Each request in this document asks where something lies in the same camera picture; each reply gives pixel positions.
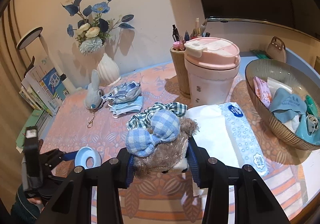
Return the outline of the left hand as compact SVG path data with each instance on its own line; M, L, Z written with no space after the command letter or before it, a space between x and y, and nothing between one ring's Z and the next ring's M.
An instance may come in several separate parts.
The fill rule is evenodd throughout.
M41 204L43 204L43 203L42 203L42 200L41 200L39 197L29 198L28 201L29 201L31 204L35 204L35 205L41 205Z

